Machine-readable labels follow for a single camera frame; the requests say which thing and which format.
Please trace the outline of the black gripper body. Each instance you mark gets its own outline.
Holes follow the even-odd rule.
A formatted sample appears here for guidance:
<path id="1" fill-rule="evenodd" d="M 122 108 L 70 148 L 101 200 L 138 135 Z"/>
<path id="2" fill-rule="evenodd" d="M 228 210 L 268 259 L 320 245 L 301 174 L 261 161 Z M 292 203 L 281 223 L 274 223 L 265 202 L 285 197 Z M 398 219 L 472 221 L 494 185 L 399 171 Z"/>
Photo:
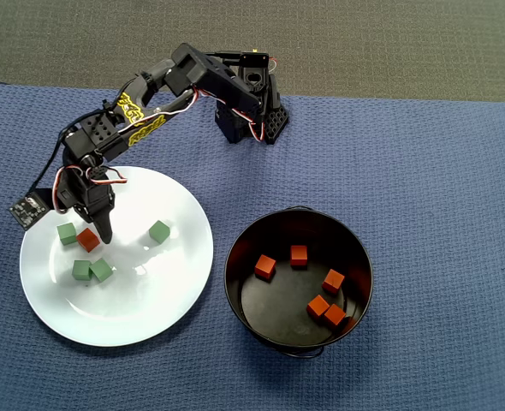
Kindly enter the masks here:
<path id="1" fill-rule="evenodd" d="M 74 210 L 88 223 L 99 212 L 110 213 L 115 204 L 115 195 L 108 180 L 106 168 L 93 168 L 87 174 L 74 168 L 65 168 L 56 189 L 56 201 L 61 210 Z"/>

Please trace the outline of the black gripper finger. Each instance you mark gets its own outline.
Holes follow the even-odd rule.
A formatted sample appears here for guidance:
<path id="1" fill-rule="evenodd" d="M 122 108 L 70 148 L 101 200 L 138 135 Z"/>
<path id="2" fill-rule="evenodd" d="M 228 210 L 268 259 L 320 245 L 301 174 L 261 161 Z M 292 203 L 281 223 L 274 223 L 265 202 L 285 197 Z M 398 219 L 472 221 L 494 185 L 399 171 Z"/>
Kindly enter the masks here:
<path id="1" fill-rule="evenodd" d="M 92 216 L 92 223 L 95 226 L 102 242 L 104 244 L 110 244 L 113 236 L 110 214 L 108 212 L 99 212 Z"/>

